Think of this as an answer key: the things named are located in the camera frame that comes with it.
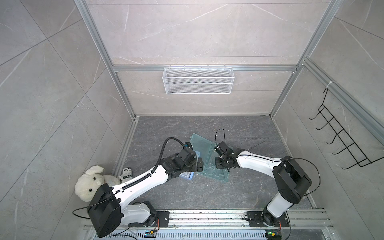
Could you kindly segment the blue clear small ruler box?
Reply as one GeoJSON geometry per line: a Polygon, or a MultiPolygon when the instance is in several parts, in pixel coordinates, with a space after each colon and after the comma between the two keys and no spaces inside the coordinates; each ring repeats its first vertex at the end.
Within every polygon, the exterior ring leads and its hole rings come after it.
{"type": "Polygon", "coordinates": [[[185,179],[185,180],[192,180],[194,177],[194,172],[185,172],[181,173],[179,175],[180,178],[185,179]]]}

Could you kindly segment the teal translucent ruler set case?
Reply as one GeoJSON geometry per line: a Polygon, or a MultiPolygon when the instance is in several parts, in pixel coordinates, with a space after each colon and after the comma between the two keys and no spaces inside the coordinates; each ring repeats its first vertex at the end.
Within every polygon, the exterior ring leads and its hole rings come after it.
{"type": "Polygon", "coordinates": [[[215,143],[193,133],[190,138],[193,150],[203,159],[203,176],[221,182],[229,181],[229,172],[226,169],[217,169],[215,158],[218,154],[214,150],[215,143]]]}

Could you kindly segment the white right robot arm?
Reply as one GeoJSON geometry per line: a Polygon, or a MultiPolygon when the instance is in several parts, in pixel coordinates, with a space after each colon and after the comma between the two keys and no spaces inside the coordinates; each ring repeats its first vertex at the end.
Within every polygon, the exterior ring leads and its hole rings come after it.
{"type": "Polygon", "coordinates": [[[251,169],[275,180],[278,193],[262,212],[268,226],[275,225],[286,210],[298,204],[312,185],[310,177],[290,156],[282,159],[264,157],[243,149],[233,150],[225,142],[219,143],[214,150],[219,155],[215,158],[217,169],[251,169]]]}

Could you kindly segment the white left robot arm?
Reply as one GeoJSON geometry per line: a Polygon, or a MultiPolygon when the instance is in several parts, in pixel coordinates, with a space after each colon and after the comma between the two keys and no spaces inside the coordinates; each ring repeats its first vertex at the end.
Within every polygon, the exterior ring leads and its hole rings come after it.
{"type": "Polygon", "coordinates": [[[87,207],[97,236],[106,237],[121,225],[151,225],[156,219],[156,210],[149,202],[133,204],[133,201],[182,173],[201,172],[203,164],[192,146],[185,143],[179,153],[166,158],[159,156],[155,166],[138,177],[113,187],[100,186],[87,207]]]}

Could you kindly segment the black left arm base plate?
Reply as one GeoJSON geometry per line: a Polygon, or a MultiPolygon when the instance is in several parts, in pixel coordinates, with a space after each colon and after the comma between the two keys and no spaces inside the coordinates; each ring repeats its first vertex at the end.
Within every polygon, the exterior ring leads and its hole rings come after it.
{"type": "Polygon", "coordinates": [[[169,211],[159,211],[156,214],[151,214],[149,219],[144,223],[132,223],[129,224],[129,227],[139,227],[139,228],[167,228],[170,220],[169,211]]]}

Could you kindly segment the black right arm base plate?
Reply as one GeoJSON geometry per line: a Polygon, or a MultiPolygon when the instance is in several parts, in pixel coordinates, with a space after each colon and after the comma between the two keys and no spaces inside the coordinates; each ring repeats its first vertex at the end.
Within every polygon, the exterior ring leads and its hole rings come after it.
{"type": "Polygon", "coordinates": [[[290,223],[286,213],[279,218],[263,211],[247,211],[245,221],[249,222],[250,227],[289,227],[290,223]]]}

